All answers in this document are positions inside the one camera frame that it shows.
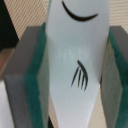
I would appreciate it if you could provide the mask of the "gripper grey green-padded right finger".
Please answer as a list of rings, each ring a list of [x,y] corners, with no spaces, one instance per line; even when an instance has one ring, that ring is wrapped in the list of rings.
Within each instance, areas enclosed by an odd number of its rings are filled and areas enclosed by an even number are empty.
[[[110,27],[101,99],[107,128],[128,128],[128,33],[121,26]]]

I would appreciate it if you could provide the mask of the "gripper grey green-padded left finger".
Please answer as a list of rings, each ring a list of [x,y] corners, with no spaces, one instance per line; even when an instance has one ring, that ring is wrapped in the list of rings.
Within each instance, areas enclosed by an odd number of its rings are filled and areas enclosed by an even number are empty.
[[[48,128],[45,25],[28,27],[2,73],[15,128]]]

